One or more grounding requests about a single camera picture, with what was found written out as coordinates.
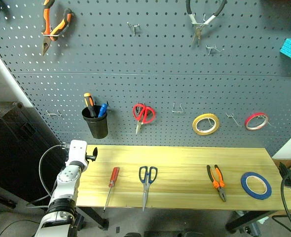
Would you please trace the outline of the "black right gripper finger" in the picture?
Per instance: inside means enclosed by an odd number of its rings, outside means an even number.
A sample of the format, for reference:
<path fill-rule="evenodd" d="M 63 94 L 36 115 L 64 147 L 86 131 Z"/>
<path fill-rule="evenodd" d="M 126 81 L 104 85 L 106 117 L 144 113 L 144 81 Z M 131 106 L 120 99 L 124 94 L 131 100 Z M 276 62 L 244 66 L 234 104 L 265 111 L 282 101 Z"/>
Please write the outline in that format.
<path fill-rule="evenodd" d="M 290 169 L 286 167 L 285 164 L 282 162 L 279 163 L 279 172 L 281 176 L 286 176 L 287 174 L 290 173 Z"/>

